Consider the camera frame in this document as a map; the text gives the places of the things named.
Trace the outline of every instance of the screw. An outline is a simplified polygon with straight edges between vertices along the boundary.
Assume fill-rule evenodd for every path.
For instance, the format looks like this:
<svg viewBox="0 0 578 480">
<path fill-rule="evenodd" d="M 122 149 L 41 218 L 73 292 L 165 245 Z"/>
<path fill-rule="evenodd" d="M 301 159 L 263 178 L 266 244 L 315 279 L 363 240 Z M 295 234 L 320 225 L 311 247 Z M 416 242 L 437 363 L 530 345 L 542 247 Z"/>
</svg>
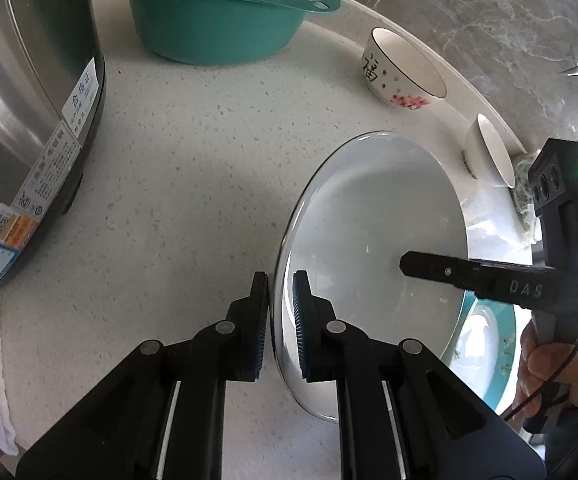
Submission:
<svg viewBox="0 0 578 480">
<path fill-rule="evenodd" d="M 230 334 L 236 329 L 236 325 L 231 321 L 221 321 L 215 326 L 215 329 L 221 334 Z"/>
<path fill-rule="evenodd" d="M 326 329 L 332 334 L 341 334 L 346 330 L 346 325 L 342 321 L 334 319 L 326 324 Z"/>
<path fill-rule="evenodd" d="M 140 352 L 144 355 L 157 354 L 160 351 L 160 342 L 155 339 L 149 339 L 140 345 Z"/>
<path fill-rule="evenodd" d="M 419 354 L 422 351 L 422 343 L 417 339 L 407 339 L 402 343 L 402 348 L 407 354 Z"/>
</svg>

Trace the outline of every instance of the pink floral pattern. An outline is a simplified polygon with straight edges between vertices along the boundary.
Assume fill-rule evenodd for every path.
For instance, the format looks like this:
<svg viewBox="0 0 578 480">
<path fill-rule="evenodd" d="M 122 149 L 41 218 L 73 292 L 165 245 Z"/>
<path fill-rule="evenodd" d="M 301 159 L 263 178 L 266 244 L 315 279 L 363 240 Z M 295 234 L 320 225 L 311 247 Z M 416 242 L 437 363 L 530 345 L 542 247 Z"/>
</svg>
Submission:
<svg viewBox="0 0 578 480">
<path fill-rule="evenodd" d="M 429 99 L 425 99 L 422 96 L 413 96 L 411 94 L 407 96 L 394 94 L 390 100 L 393 104 L 402 106 L 403 108 L 408 108 L 409 110 L 418 110 L 418 108 L 422 108 L 431 102 Z"/>
</svg>

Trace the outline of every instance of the marble wall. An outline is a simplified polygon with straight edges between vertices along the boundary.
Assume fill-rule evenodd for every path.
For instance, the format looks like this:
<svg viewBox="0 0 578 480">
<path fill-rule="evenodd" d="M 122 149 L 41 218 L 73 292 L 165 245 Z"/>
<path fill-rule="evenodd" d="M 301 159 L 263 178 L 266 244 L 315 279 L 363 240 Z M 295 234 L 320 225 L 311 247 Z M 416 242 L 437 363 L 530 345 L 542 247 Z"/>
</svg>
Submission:
<svg viewBox="0 0 578 480">
<path fill-rule="evenodd" d="M 459 70 L 529 149 L 578 139 L 578 0 L 357 0 Z"/>
</svg>

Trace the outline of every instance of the bowl with chinese character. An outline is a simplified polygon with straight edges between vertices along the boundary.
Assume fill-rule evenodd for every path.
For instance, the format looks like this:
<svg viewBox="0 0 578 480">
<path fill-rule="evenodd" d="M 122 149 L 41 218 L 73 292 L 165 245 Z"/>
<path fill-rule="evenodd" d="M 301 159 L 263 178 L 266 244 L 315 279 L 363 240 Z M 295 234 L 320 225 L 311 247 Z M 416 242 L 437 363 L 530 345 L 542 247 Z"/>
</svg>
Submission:
<svg viewBox="0 0 578 480">
<path fill-rule="evenodd" d="M 447 95 L 444 79 L 431 61 L 386 28 L 371 31 L 362 71 L 371 92 L 389 106 L 419 110 Z"/>
</svg>

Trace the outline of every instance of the white plate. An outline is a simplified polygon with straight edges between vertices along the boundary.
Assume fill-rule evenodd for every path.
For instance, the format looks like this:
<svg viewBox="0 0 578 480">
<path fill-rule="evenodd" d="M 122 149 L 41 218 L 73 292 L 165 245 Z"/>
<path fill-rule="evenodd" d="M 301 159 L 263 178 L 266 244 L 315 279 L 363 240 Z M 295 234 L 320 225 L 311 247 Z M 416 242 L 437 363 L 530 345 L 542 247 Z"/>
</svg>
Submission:
<svg viewBox="0 0 578 480">
<path fill-rule="evenodd" d="M 460 314 L 463 291 L 405 277 L 408 250 L 466 258 L 460 202 L 440 163 L 412 140 L 373 132 L 342 145 L 319 168 L 293 212 L 274 283 L 280 371 L 309 412 L 337 420 L 335 383 L 307 384 L 296 348 L 291 277 L 304 269 L 314 295 L 371 338 L 415 337 L 437 356 Z"/>
</svg>

